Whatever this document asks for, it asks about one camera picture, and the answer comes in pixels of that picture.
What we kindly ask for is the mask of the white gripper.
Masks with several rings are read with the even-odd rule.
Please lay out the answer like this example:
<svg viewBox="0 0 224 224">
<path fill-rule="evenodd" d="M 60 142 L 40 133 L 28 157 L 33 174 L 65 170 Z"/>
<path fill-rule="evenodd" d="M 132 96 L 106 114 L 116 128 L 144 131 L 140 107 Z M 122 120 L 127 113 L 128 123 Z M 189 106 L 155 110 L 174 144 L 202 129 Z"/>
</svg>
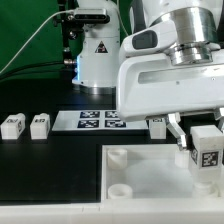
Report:
<svg viewBox="0 0 224 224">
<path fill-rule="evenodd" d="M 121 119 L 163 117 L 180 151 L 187 149 L 179 113 L 197 113 L 224 106 L 224 50 L 208 63 L 174 65 L 168 49 L 177 40 L 172 22 L 162 22 L 123 40 L 116 86 Z"/>
</svg>

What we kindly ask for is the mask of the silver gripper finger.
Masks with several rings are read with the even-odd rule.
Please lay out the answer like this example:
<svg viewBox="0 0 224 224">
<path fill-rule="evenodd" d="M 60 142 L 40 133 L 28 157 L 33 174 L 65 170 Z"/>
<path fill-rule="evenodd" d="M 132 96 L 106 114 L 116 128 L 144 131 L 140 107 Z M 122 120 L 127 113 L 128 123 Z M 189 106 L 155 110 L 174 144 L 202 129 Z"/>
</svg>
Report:
<svg viewBox="0 0 224 224">
<path fill-rule="evenodd" d="M 214 118 L 218 121 L 218 129 L 224 132 L 224 107 L 214 110 Z"/>
</svg>

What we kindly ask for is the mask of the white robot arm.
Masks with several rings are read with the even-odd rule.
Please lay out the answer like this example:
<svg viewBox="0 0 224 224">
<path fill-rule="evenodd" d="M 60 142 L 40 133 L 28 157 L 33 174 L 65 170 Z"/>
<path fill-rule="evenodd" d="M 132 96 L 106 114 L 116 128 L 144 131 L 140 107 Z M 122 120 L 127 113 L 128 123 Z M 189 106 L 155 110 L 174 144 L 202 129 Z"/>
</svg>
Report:
<svg viewBox="0 0 224 224">
<path fill-rule="evenodd" d="M 125 121 L 166 120 L 180 148 L 180 115 L 224 107 L 224 0 L 133 0 L 131 34 L 119 39 L 111 0 L 78 0 L 85 39 L 74 84 L 92 93 L 116 92 Z"/>
</svg>

